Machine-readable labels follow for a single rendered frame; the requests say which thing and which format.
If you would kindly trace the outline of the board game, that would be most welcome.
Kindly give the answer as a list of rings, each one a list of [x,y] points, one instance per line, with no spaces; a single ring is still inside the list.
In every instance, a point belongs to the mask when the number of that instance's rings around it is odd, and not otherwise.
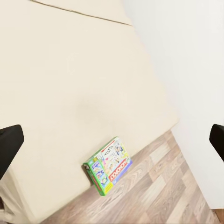
[[[132,160],[117,136],[87,159],[83,165],[99,194],[106,196],[132,165]]]

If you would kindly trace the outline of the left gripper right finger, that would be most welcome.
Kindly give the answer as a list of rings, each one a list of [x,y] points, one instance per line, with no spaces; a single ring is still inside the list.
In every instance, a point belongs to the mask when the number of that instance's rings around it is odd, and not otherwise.
[[[224,162],[224,126],[213,124],[209,141]]]

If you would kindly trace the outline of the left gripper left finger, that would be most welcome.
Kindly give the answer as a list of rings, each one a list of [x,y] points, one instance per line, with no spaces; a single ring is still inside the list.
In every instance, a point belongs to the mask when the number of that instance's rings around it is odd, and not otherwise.
[[[23,143],[24,134],[20,124],[0,129],[0,180]]]

